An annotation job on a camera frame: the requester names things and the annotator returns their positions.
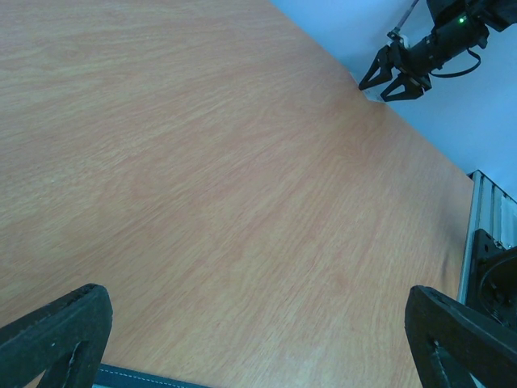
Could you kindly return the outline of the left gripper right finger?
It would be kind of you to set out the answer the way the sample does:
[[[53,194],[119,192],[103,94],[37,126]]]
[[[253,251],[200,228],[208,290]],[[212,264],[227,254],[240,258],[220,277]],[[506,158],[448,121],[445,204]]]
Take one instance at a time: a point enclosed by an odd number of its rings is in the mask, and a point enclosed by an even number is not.
[[[423,387],[516,386],[516,332],[432,287],[410,289],[405,331]]]

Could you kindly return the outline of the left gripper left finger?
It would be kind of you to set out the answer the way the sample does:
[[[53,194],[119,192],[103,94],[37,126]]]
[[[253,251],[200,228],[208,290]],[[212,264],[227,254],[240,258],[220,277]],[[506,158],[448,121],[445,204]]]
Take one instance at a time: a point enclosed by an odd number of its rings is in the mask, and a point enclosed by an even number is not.
[[[1,328],[1,386],[91,387],[112,327],[102,285],[87,284]]]

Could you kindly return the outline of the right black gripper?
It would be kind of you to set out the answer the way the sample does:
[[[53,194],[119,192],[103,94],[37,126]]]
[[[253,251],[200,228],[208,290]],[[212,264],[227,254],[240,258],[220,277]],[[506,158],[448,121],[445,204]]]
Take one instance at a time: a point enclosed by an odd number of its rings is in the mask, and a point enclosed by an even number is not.
[[[431,89],[430,70],[420,68],[419,58],[413,56],[398,42],[381,48],[367,73],[359,82],[359,89],[365,91],[379,86],[393,78],[393,68],[398,76],[380,94],[384,101],[414,100]]]

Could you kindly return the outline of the blue card holder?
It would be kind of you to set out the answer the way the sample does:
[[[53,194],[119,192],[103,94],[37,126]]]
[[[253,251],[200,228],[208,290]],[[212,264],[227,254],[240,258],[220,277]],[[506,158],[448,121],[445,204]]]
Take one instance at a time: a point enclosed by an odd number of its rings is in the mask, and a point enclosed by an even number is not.
[[[206,386],[101,364],[93,387],[114,388],[206,388]]]

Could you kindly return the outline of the white blossom credit card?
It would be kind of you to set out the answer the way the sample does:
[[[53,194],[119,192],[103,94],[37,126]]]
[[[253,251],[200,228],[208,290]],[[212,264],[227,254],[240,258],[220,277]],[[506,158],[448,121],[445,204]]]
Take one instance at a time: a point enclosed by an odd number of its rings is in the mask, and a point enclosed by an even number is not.
[[[364,93],[365,97],[372,102],[378,102],[378,103],[384,102],[384,100],[381,98],[380,94],[375,90],[368,89],[368,90],[363,91],[363,93]]]

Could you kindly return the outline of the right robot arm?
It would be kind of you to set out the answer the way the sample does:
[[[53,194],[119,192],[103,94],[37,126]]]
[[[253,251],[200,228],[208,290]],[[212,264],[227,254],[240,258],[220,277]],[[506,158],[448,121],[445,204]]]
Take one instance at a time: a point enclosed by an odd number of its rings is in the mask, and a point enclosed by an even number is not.
[[[410,46],[401,29],[416,5],[412,2],[398,24],[388,32],[391,42],[377,52],[359,82],[362,91],[386,84],[380,93],[384,102],[422,97],[432,88],[432,77],[456,78],[473,72],[481,65],[481,56],[473,47],[486,47],[490,28],[503,32],[516,23],[515,1],[428,1],[427,9],[434,26],[429,35]],[[436,73],[463,52],[477,63],[456,73]]]

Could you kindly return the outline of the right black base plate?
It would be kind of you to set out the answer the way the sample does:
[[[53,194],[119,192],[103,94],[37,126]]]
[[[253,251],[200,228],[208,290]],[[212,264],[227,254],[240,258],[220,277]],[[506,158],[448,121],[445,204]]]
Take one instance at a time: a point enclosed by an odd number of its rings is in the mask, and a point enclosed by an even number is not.
[[[483,229],[473,235],[465,305],[516,329],[516,248],[503,248]]]

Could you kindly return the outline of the aluminium front rail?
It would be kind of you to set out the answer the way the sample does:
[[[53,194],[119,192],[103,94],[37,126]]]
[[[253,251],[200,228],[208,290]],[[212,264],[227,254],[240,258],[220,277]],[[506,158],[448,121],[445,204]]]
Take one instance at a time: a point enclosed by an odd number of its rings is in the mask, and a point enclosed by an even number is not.
[[[457,301],[462,304],[468,292],[475,232],[483,229],[504,249],[516,246],[516,200],[480,170],[469,177],[473,194],[457,294]]]

